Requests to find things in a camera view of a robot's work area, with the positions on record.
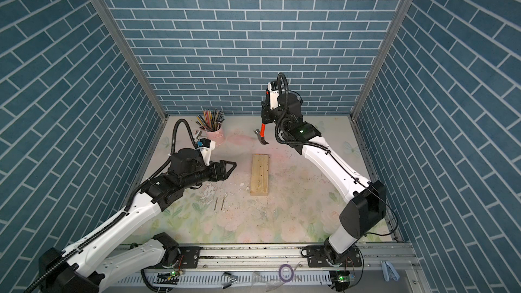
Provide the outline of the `red black claw hammer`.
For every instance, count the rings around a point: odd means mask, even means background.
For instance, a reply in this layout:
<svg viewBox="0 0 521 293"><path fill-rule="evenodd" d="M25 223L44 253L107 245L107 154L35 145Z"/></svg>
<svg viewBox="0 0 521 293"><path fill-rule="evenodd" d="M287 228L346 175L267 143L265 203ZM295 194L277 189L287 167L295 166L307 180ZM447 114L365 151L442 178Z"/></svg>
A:
<svg viewBox="0 0 521 293"><path fill-rule="evenodd" d="M262 145L268 145L269 143L265 139L265 128L268 123L271 123L271 119L269 118L269 114L271 111L271 99L270 99L270 91L266 90L266 96L264 101L261 103L261 128L255 130L255 134L259 142Z"/></svg>

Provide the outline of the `light wooden nail block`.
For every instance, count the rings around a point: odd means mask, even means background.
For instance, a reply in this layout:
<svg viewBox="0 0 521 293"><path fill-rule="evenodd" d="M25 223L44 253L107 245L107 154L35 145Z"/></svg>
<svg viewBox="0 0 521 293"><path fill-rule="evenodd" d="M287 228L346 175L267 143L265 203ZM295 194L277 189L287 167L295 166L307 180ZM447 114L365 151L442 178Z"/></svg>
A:
<svg viewBox="0 0 521 293"><path fill-rule="evenodd" d="M269 156L254 154L252 158L252 174L250 194L252 196L267 196L269 190Z"/></svg>

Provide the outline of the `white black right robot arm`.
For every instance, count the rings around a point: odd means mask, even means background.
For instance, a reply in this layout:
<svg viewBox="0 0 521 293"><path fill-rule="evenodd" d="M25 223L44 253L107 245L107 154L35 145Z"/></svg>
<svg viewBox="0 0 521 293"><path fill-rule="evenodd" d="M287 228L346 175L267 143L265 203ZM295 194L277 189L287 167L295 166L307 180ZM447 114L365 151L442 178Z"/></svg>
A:
<svg viewBox="0 0 521 293"><path fill-rule="evenodd" d="M292 147L312 162L341 194L346 206L339 216L339 228L324 242L329 263L340 264L347 251L387 214L387 190L380 182L371 182L345 162L327 143L322 133L303 119L302 100L294 92L266 90L261 103L262 124L256 131L266 145L265 127L275 125L275 139Z"/></svg>

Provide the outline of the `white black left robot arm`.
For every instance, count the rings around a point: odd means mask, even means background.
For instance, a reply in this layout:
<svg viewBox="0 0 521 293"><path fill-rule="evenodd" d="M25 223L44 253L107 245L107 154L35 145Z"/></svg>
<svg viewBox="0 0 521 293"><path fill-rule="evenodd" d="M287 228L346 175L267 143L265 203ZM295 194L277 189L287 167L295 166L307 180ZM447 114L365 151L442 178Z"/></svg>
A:
<svg viewBox="0 0 521 293"><path fill-rule="evenodd" d="M132 192L124 207L84 238L63 250L50 248L39 259L39 277L27 292L102 292L113 283L158 266L178 269L179 243L166 233L121 254L115 248L140 226L167 210L187 189L206 182L227 180L236 169L233 161L210 160L210 149L172 152L149 179Z"/></svg>

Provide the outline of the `pink metal pencil bucket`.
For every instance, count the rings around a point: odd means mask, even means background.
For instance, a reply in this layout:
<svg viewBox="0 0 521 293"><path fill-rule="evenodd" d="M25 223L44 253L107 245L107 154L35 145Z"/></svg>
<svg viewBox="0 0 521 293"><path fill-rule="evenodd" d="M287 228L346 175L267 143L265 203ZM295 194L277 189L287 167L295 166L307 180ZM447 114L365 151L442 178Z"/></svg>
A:
<svg viewBox="0 0 521 293"><path fill-rule="evenodd" d="M216 130L207 130L206 136L209 140L214 141L217 147L221 146L225 142L225 134L221 124L217 126Z"/></svg>

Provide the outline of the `bundle of coloured pencils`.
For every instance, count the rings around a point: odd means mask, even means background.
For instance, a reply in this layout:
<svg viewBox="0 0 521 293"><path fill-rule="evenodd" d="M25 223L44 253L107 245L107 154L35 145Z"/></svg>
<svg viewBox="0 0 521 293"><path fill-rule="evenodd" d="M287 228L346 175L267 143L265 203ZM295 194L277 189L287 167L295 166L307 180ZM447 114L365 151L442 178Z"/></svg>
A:
<svg viewBox="0 0 521 293"><path fill-rule="evenodd" d="M221 129L225 120L225 114L218 109L203 110L202 114L196 117L196 124L206 132L216 132Z"/></svg>

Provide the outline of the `grey blue clamp tool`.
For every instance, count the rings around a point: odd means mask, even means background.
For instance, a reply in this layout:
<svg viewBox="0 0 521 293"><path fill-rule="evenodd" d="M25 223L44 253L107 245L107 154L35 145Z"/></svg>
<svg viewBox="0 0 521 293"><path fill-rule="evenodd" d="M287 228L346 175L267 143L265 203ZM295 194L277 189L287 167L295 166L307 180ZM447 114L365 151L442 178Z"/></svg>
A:
<svg viewBox="0 0 521 293"><path fill-rule="evenodd" d="M394 265L386 260L381 263L381 269L383 273L383 279L386 282L395 281L398 282L400 280L400 274L394 267Z"/></svg>

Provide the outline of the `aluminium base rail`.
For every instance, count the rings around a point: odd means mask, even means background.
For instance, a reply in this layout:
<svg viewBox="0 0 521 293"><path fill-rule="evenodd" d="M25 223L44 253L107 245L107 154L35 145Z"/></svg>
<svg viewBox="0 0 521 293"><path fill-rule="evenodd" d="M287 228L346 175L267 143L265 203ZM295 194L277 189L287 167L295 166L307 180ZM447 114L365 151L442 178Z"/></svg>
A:
<svg viewBox="0 0 521 293"><path fill-rule="evenodd" d="M138 286L147 280L159 288L210 288L248 285L352 285L364 275L382 275L381 263L390 261L400 277L411 275L414 282L421 270L410 244L357 244L347 259L329 263L323 245L313 244L206 244L180 245L184 261L178 269L148 267L111 286ZM130 247L120 246L113 255Z"/></svg>

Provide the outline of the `aluminium corner post right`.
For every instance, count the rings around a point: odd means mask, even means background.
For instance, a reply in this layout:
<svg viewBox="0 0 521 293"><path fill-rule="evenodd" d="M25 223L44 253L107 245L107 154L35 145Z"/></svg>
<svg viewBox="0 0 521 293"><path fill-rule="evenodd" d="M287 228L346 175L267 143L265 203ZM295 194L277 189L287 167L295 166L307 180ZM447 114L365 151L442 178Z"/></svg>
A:
<svg viewBox="0 0 521 293"><path fill-rule="evenodd" d="M371 66L370 71L368 72L366 81L362 86L360 95L355 102L354 108L351 112L350 118L351 121L355 122L362 112L362 108L368 95L370 94L371 88L373 87L375 81L377 80L378 74L383 66L385 59L390 51L390 48L393 44L394 39L396 39L396 35L400 30L400 27L406 17L408 10L411 7L413 0L400 0L400 3L397 6L396 13L393 16L391 23L389 24L389 29L387 30L384 39L380 45L378 54L374 59L373 65Z"/></svg>

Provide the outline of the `aluminium corner post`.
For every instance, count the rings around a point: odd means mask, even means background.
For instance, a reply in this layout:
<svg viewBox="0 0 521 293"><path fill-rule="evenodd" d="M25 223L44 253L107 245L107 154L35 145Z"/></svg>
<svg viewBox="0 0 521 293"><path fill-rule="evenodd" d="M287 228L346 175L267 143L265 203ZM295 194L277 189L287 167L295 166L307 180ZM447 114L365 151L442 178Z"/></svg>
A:
<svg viewBox="0 0 521 293"><path fill-rule="evenodd" d="M137 61L137 58L135 57L128 42L126 41L121 29L116 23L116 20L114 19L106 2L104 0L90 0L90 2L92 3L94 9L96 10L104 26L111 35L112 39L114 40L115 44L119 48L119 51L122 53L122 56L124 57L125 61L134 73L134 76L136 77L137 81L139 82L139 84L141 84L142 88L144 89L148 99L155 108L157 114L159 115L161 120L167 120L167 112L165 111L157 95L155 94L151 84L149 83L144 71L142 70L139 62Z"/></svg>
<svg viewBox="0 0 521 293"><path fill-rule="evenodd" d="M378 74L383 66L385 59L390 51L390 48L393 44L394 39L396 39L396 35L400 30L400 27L406 17L408 10L411 7L413 0L400 0L400 3L397 6L396 13L393 16L391 23L389 24L389 29L387 30L384 39L380 45L378 54L374 59L373 65L371 66L370 71L368 72L366 81L362 86L360 95L355 102L354 108L351 112L350 118L351 121L355 122L362 112L362 108L368 95L370 94L371 88L373 87L375 81L377 80Z"/></svg>

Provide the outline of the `aluminium corner post left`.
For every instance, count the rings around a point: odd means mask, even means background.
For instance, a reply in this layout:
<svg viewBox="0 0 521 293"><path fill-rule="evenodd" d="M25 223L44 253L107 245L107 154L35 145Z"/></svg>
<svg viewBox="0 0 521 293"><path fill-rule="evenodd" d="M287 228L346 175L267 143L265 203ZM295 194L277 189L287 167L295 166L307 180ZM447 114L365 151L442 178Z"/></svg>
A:
<svg viewBox="0 0 521 293"><path fill-rule="evenodd" d="M125 61L134 73L134 76L136 77L137 81L139 82L139 84L141 84L142 88L144 89L148 99L155 108L157 114L159 115L161 120L167 120L167 112L165 111L157 95L155 94L151 84L149 83L144 71L142 70L139 62L137 61L137 58L135 57L128 42L126 41L121 29L116 23L116 20L114 19L106 2L104 0L90 0L90 2L92 3L94 9L96 10L104 26L111 35L112 39L114 40L115 44L119 48L119 51L122 53L122 56L124 57Z"/></svg>

